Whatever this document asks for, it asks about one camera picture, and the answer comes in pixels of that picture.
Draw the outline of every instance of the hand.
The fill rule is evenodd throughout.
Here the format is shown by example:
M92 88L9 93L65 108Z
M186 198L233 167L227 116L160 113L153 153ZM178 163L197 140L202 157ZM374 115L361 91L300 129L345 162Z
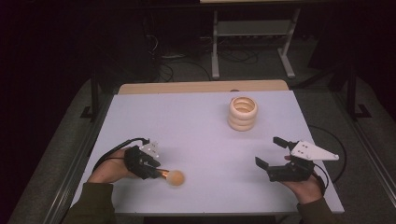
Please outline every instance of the hand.
M286 156L285 159L289 161L290 156ZM312 175L305 181L285 181L281 183L293 191L300 204L312 203L323 197L320 191L320 184Z
M109 156L109 159L103 161L88 178L88 183L113 183L124 177L136 177L125 167L123 160L125 149L120 149Z

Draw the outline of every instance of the sleeve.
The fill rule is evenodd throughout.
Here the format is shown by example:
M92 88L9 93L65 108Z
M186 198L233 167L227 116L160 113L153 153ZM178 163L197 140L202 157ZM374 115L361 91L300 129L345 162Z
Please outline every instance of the sleeve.
M85 183L79 200L69 209L64 223L116 223L111 194L113 185Z
M304 224L342 224L330 210L326 200L321 198L312 203L298 204L297 209L303 218Z

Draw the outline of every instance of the wooden ball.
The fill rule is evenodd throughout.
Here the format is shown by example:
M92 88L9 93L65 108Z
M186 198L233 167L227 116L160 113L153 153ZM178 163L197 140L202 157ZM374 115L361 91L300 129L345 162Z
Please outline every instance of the wooden ball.
M172 186L180 186L184 183L184 175L178 170L169 171L166 182Z

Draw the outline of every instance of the cable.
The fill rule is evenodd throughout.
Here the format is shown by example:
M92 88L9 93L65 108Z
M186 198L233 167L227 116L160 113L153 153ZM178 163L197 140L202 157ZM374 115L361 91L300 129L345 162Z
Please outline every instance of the cable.
M326 174L326 172L324 171L323 168L321 168L319 165L317 165L316 163L314 163L315 166L317 166L322 172L323 174L326 176L326 185L324 186L325 189L327 189L327 187L329 187L329 176Z
M343 150L343 153L344 153L344 164L343 164L343 167L342 167L340 173L337 175L337 177L334 180L332 180L332 183L335 184L340 179L341 175L344 173L345 169L347 168L347 151L346 151L343 143L340 141L340 139L337 136L335 136L335 134L333 134L333 133L331 133L331 132L329 132L329 131L327 131L327 130L325 130L323 128L315 126L315 125L308 124L308 127L319 129L319 130L331 135L340 144L341 149Z

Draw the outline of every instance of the wearable hand device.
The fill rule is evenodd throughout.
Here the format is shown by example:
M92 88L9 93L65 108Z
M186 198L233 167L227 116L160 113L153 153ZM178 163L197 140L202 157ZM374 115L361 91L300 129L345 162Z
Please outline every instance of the wearable hand device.
M133 146L125 150L124 158L109 158L109 156L115 151L124 148L134 141L142 141L142 146ZM93 170L102 164L102 162L110 159L123 159L128 171L134 173L142 179L147 178L157 178L161 176L161 173L157 172L156 167L161 164L156 161L159 157L158 144L156 142L150 142L149 139L145 138L135 138L127 140L113 149L109 150L105 155L103 155L99 161L93 167Z
M338 161L338 155L305 141L293 143L279 137L274 137L273 141L280 147L289 148L290 162L284 166L269 166L267 162L256 157L256 165L267 172L270 181L297 182L307 180L309 176L313 175L322 186L322 194L324 194L327 186L324 186L322 178L314 172L316 165L313 161Z

